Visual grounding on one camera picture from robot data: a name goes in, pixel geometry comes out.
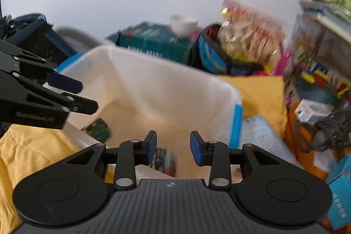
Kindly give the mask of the green toy in bin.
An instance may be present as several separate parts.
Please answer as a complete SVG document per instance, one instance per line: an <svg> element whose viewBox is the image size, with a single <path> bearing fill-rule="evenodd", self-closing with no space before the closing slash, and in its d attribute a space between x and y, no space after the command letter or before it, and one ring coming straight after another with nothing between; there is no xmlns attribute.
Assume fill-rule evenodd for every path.
<svg viewBox="0 0 351 234"><path fill-rule="evenodd" d="M101 143L105 143L111 137L111 131L102 118L96 119L87 127L82 128L81 131Z"/></svg>

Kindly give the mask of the wet wipes pack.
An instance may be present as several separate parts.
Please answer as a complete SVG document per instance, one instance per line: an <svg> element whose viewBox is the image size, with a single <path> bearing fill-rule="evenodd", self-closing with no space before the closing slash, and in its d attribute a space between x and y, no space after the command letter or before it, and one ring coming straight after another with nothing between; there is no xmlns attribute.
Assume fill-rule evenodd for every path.
<svg viewBox="0 0 351 234"><path fill-rule="evenodd" d="M242 148L244 144L249 143L303 169L288 146L261 115L253 116L242 122L238 146Z"/></svg>

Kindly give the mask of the yellow cloth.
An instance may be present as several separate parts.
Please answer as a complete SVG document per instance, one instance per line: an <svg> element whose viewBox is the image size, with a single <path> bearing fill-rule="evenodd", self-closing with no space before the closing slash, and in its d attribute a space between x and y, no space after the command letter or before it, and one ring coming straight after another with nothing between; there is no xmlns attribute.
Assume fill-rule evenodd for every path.
<svg viewBox="0 0 351 234"><path fill-rule="evenodd" d="M244 118L262 115L278 134L283 135L287 112L284 81L278 77L220 78L242 94ZM14 187L26 176L77 152L59 130L12 125L1 138L1 233L11 233L21 221L14 208Z"/></svg>

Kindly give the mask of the white plastic storage bin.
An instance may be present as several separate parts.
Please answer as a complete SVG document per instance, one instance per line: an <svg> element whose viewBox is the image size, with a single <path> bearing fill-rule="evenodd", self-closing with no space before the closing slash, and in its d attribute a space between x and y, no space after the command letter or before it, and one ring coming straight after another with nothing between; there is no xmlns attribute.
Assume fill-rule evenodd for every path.
<svg viewBox="0 0 351 234"><path fill-rule="evenodd" d="M154 130L158 147L175 159L177 178L208 179L209 168L200 168L193 160L191 131L206 141L238 145L242 96L214 75L108 45L90 50L63 73L82 82L82 97L98 103L93 115L71 113L63 129L80 148L96 143L83 128L98 118L111 132L108 147L144 139Z"/></svg>

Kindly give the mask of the dark blue chair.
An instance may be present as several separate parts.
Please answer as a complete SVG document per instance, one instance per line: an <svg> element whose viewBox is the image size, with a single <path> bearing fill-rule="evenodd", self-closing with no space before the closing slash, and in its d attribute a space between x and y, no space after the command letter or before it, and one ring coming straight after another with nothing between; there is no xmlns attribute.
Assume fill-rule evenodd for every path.
<svg viewBox="0 0 351 234"><path fill-rule="evenodd" d="M43 14L2 17L1 40L44 58L53 68L77 54Z"/></svg>

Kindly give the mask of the dark green book box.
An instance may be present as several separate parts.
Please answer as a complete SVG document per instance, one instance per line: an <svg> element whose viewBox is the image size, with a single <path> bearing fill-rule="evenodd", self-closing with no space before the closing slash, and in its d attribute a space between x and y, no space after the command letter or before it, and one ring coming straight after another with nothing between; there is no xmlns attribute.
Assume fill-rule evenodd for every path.
<svg viewBox="0 0 351 234"><path fill-rule="evenodd" d="M109 35L107 39L116 46L132 52L184 64L187 62L188 50L198 35L199 31L194 31L188 38L180 39L171 31L170 26L144 21L119 30Z"/></svg>

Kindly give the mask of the small white box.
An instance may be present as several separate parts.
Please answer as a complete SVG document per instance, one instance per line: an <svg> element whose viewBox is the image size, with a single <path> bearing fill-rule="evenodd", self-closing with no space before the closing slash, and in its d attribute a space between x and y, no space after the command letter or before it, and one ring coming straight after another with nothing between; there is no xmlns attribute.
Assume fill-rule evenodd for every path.
<svg viewBox="0 0 351 234"><path fill-rule="evenodd" d="M326 104L307 99L302 99L294 111L299 122L309 125L326 118L330 113Z"/></svg>

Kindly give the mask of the snack bag of crackers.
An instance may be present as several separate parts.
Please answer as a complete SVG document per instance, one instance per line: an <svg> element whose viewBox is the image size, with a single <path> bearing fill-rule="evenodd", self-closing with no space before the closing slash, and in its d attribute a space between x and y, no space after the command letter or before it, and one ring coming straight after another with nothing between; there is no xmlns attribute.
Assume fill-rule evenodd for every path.
<svg viewBox="0 0 351 234"><path fill-rule="evenodd" d="M235 0L224 0L217 37L231 59L275 69L286 37L280 21Z"/></svg>

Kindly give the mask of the light blue cardboard box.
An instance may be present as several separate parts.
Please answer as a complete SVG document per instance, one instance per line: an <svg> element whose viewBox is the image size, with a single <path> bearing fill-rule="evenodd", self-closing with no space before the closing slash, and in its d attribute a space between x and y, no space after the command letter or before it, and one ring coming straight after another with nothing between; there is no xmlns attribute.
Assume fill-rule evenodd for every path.
<svg viewBox="0 0 351 234"><path fill-rule="evenodd" d="M350 223L350 155L343 157L331 170L326 181L333 199L328 212L328 219L334 230Z"/></svg>

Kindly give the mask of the white ceramic bowl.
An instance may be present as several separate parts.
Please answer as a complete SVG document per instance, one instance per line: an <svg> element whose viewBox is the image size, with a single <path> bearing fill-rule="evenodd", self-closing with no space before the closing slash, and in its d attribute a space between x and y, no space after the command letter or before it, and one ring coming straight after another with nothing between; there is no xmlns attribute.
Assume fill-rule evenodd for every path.
<svg viewBox="0 0 351 234"><path fill-rule="evenodd" d="M194 18L173 14L170 17L171 31L180 39L188 38L196 30L198 22Z"/></svg>

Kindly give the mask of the clear box of toy blocks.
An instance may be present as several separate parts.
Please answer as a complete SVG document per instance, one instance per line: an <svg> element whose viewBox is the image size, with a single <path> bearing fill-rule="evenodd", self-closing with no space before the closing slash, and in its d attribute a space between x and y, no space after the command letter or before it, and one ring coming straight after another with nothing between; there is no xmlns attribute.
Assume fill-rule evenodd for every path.
<svg viewBox="0 0 351 234"><path fill-rule="evenodd" d="M350 91L350 44L310 15L298 15L284 72L285 94L335 106Z"/></svg>

